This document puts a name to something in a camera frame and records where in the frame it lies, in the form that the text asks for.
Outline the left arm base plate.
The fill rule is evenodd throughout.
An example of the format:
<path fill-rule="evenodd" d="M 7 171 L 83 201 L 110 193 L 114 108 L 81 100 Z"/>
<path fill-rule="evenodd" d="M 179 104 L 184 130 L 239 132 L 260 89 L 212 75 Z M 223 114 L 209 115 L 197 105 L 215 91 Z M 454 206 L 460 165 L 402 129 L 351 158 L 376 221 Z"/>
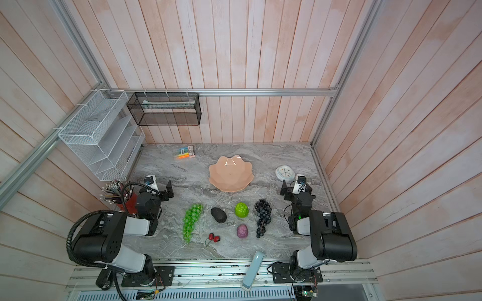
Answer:
<path fill-rule="evenodd" d="M 127 273 L 123 277 L 122 287 L 169 287 L 172 286 L 174 266 L 159 266 L 148 268 L 139 273 Z"/>

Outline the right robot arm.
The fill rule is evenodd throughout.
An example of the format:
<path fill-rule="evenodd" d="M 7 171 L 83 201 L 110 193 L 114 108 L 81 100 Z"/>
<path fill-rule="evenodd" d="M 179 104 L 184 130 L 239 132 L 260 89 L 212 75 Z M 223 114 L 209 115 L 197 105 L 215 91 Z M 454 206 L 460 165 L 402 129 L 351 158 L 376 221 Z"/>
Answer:
<path fill-rule="evenodd" d="M 310 238 L 308 247 L 296 250 L 290 258 L 291 273 L 311 270 L 327 261 L 353 262 L 358 255 L 355 238 L 343 213 L 324 213 L 313 209 L 316 196 L 306 178 L 295 185 L 282 182 L 280 195 L 289 201 L 290 215 L 285 219 L 296 235 Z"/>

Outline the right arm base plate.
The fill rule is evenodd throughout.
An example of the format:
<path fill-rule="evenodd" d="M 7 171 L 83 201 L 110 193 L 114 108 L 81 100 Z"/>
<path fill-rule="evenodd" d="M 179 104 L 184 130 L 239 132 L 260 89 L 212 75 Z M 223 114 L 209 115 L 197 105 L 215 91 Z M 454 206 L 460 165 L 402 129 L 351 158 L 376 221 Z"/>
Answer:
<path fill-rule="evenodd" d="M 274 283 L 319 283 L 323 282 L 319 268 L 302 269 L 292 267 L 290 263 L 274 262 L 267 267 Z"/>

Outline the black fake avocado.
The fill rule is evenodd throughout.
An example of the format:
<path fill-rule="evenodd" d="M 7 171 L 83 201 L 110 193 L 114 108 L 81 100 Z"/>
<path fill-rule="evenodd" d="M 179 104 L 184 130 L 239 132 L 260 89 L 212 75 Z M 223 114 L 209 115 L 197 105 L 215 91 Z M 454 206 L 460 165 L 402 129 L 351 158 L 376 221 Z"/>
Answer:
<path fill-rule="evenodd" d="M 210 213 L 217 223 L 225 223 L 227 221 L 227 214 L 224 210 L 214 207 L 210 210 Z"/>

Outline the green fake grape bunch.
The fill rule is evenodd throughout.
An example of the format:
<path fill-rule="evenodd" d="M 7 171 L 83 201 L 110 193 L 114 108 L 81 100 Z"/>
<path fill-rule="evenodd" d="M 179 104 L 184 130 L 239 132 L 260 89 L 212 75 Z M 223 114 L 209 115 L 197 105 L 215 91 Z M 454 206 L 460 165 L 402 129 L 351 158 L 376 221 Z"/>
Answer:
<path fill-rule="evenodd" d="M 183 219 L 183 238 L 185 243 L 191 242 L 195 224 L 200 219 L 202 212 L 203 205 L 200 203 L 191 205 L 191 207 L 186 211 Z"/>

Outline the green bumpy fake fruit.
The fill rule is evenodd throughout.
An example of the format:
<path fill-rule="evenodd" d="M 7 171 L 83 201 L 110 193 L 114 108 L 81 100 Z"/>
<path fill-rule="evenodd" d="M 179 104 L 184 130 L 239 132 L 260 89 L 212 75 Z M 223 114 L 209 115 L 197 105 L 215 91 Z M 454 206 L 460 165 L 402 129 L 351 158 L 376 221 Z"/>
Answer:
<path fill-rule="evenodd" d="M 235 215 L 239 218 L 246 218 L 249 215 L 249 207 L 245 203 L 237 203 L 235 206 Z"/>

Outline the red fake cherries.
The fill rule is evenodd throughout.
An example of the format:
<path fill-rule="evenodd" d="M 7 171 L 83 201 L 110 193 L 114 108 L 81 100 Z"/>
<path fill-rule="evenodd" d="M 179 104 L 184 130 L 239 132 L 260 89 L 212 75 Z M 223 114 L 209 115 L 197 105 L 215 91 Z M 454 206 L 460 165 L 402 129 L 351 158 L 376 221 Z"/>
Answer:
<path fill-rule="evenodd" d="M 214 233 L 210 233 L 208 235 L 208 238 L 205 241 L 205 246 L 207 247 L 211 243 L 218 243 L 221 240 L 221 237 L 218 235 L 215 235 Z"/>

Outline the dark purple fake grape bunch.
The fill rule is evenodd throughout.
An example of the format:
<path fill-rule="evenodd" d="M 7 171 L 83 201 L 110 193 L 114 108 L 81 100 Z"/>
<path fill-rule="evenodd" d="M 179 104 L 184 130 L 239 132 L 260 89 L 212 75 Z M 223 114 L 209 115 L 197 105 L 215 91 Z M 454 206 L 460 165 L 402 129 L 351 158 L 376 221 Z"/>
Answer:
<path fill-rule="evenodd" d="M 266 232 L 266 226 L 272 220 L 271 218 L 272 208 L 271 208 L 271 205 L 265 199 L 260 199 L 255 204 L 254 208 L 256 211 L 256 215 L 258 217 L 256 237 L 260 238 L 260 237 L 263 237 L 263 235 Z"/>

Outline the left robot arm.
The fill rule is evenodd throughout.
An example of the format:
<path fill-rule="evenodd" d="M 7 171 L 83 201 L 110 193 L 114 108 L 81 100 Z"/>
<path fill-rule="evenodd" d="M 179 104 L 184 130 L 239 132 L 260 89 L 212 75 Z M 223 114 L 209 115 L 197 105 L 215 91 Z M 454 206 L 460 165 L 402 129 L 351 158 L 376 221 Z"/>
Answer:
<path fill-rule="evenodd" d="M 117 183 L 117 196 L 123 211 L 93 211 L 74 223 L 67 235 L 67 254 L 78 265 L 110 270 L 141 286 L 152 285 L 158 277 L 152 258 L 123 245 L 123 238 L 154 235 L 161 204 L 174 197 L 172 182 L 163 190 L 153 175 L 141 183 Z"/>

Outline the purple fake fig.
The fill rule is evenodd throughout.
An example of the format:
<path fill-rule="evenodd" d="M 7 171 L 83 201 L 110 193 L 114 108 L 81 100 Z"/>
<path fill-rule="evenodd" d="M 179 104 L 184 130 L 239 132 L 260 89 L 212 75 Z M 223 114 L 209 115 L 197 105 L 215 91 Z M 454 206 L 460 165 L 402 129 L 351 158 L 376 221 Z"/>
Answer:
<path fill-rule="evenodd" d="M 246 224 L 241 224 L 237 227 L 237 237 L 240 239 L 247 238 L 249 235 L 249 230 Z"/>

